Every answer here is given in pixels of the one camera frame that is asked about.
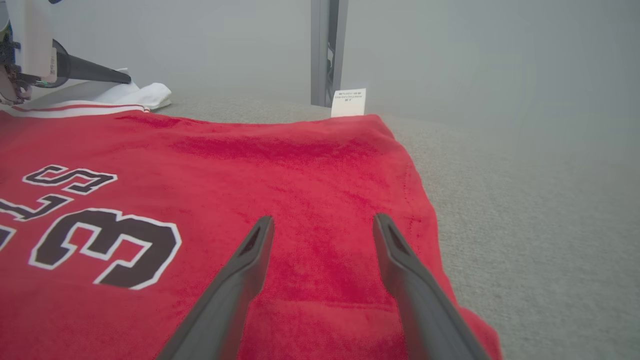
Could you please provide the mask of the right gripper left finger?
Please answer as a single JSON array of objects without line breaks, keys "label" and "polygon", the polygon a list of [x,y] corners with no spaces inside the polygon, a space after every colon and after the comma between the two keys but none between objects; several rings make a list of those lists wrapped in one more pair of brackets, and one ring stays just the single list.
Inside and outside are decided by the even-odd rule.
[{"label": "right gripper left finger", "polygon": [[266,280],[275,223],[262,216],[199,297],[159,360],[235,360],[249,305]]}]

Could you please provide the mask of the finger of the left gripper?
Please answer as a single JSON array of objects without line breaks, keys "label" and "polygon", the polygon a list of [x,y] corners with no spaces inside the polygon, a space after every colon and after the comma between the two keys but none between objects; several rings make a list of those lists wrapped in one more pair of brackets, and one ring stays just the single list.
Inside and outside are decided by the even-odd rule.
[{"label": "finger of the left gripper", "polygon": [[89,60],[70,55],[55,39],[52,41],[56,50],[56,80],[50,83],[50,88],[58,88],[68,80],[82,80],[106,82],[111,84],[130,84],[131,76],[118,70],[110,69]]}]

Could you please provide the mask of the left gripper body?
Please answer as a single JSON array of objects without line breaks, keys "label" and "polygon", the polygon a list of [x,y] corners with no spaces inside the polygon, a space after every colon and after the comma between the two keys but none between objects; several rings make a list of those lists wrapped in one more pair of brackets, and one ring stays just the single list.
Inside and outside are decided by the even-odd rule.
[{"label": "left gripper body", "polygon": [[51,26],[54,0],[0,2],[1,104],[29,101],[32,87],[57,81],[57,50]]}]

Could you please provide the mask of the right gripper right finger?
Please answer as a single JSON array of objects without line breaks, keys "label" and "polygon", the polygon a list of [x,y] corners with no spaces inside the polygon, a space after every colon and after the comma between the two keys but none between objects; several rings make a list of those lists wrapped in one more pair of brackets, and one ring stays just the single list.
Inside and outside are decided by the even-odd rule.
[{"label": "right gripper right finger", "polygon": [[386,291],[396,300],[410,360],[489,360],[482,344],[388,214],[372,234]]}]

